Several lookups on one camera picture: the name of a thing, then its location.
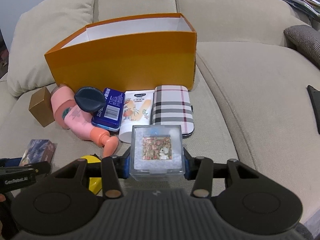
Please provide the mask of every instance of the dark blue silicone object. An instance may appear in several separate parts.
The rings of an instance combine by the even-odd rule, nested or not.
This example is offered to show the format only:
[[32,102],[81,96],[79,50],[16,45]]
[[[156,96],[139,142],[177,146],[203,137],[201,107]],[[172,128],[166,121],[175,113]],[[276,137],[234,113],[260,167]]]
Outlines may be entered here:
[[94,87],[82,87],[75,94],[75,101],[82,111],[91,113],[103,108],[106,100],[103,93]]

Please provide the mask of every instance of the clear plastic box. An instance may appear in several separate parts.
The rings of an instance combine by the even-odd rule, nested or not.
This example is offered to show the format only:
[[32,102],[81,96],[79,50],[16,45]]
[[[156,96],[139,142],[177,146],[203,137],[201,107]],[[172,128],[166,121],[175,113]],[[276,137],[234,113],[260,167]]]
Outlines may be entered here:
[[134,125],[130,175],[137,181],[178,180],[185,172],[180,125]]

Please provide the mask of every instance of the hand cream tube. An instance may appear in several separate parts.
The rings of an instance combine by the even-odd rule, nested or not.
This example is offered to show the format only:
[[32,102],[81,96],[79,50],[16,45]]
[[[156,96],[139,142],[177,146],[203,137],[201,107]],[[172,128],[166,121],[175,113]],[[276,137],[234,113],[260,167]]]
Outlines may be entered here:
[[149,125],[154,90],[127,91],[124,97],[119,139],[131,142],[133,125]]

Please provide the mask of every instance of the blue package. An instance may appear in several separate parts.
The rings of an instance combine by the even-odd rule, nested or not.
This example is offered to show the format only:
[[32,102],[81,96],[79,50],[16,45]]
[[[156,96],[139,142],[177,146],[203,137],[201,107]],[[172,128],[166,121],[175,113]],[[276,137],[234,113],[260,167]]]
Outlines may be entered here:
[[94,113],[91,123],[106,130],[118,131],[124,106],[124,93],[105,88],[106,105]]

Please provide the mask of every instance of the sofa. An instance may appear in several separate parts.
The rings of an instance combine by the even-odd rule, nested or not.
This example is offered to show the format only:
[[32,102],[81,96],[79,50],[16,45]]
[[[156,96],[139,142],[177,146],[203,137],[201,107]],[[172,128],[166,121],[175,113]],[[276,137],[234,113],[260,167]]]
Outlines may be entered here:
[[[311,25],[308,17],[282,0],[94,0],[92,21],[162,12],[181,12],[197,31],[196,75],[189,93],[195,131],[183,140],[184,147],[192,156],[216,163],[239,159],[287,187],[303,203],[300,222],[318,235],[320,136],[306,87],[320,89],[320,71],[283,34],[292,25]],[[49,91],[54,87],[47,86]],[[53,171],[83,155],[101,155],[100,147],[56,122],[42,127],[28,111],[36,90],[19,97],[9,91],[4,76],[0,158],[21,157],[33,138],[58,144]],[[128,147],[120,143],[116,154]],[[163,187],[190,191],[192,182],[127,179],[121,185],[125,191]],[[223,179],[214,180],[213,193],[223,189]]]

